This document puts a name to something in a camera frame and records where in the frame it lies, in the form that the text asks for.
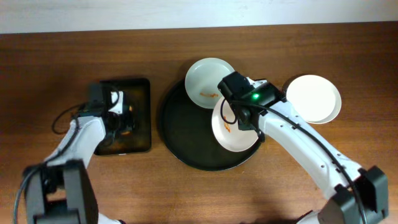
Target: food residue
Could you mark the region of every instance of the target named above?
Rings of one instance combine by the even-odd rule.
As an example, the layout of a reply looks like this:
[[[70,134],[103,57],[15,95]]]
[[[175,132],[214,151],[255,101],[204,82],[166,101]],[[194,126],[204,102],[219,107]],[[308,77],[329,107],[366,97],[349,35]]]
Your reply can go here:
[[[204,96],[204,97],[211,97],[211,98],[214,98],[214,97],[218,97],[218,94],[217,93],[213,93],[213,94],[210,94],[210,93],[200,93],[200,95],[201,96]]]
[[[231,133],[231,128],[229,127],[229,124],[224,122],[224,127],[229,133]]]

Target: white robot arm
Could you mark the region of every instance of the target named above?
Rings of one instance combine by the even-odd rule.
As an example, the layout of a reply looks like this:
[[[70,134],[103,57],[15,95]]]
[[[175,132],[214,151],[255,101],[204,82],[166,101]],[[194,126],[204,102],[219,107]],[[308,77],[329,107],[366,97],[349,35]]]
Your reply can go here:
[[[109,113],[123,116],[123,92],[103,85],[92,87],[91,102],[81,108],[70,129],[40,169],[29,177],[25,190],[29,224],[76,223],[121,224],[98,213],[86,168],[107,131]],[[66,198],[49,202],[46,195],[65,189]]]
[[[298,223],[379,223],[388,216],[387,177],[368,171],[344,156],[318,134],[274,85],[238,72],[218,85],[237,117],[240,130],[255,130],[264,141],[275,139],[310,174],[328,200]]]

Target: wood grain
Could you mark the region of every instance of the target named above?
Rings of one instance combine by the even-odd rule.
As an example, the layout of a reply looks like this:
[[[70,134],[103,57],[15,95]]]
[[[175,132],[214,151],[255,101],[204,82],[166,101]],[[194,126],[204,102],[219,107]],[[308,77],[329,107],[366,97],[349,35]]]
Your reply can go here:
[[[387,174],[384,223],[398,222],[398,22],[0,35],[1,222],[11,222],[22,170],[62,138],[51,133],[54,117],[85,101],[89,83],[117,77],[150,80],[152,150],[92,158],[102,213],[128,223],[271,223],[322,208],[311,178],[271,139],[222,172],[191,168],[164,146],[159,102],[204,57],[279,87],[301,73],[332,81],[341,113],[314,127],[365,168],[377,164]],[[22,206],[21,223],[24,216]]]

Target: small black tray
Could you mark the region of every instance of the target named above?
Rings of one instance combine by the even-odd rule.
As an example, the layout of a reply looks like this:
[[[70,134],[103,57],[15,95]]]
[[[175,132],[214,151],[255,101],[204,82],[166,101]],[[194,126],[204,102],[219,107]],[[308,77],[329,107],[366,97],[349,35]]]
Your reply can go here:
[[[131,134],[119,135],[108,147],[98,145],[94,154],[107,156],[146,152],[151,147],[150,126],[150,83],[146,78],[102,81],[115,86],[125,93],[125,97],[134,104],[137,128]]]
[[[257,151],[260,141],[243,152],[223,148],[213,135],[212,112],[191,101],[182,80],[169,91],[160,109],[160,136],[175,157],[194,168],[225,170],[242,164]]]

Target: white plate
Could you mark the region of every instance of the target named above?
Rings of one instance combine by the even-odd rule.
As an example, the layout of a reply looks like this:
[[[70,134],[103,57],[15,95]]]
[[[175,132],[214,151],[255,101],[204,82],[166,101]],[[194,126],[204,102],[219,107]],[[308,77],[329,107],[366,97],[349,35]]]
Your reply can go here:
[[[185,90],[198,106],[213,109],[222,94],[217,88],[220,81],[234,72],[234,68],[218,58],[204,58],[194,63],[185,77]]]
[[[293,80],[287,87],[286,98],[305,121],[313,124],[335,119],[341,109],[337,88],[318,75],[303,75]]]
[[[218,143],[225,149],[232,152],[241,152],[249,149],[256,143],[258,136],[253,130],[241,131],[238,129],[238,122],[227,124],[221,119],[220,109],[224,97],[221,97],[211,115],[211,127]],[[223,114],[227,121],[234,121],[235,115],[227,101],[224,103]]]

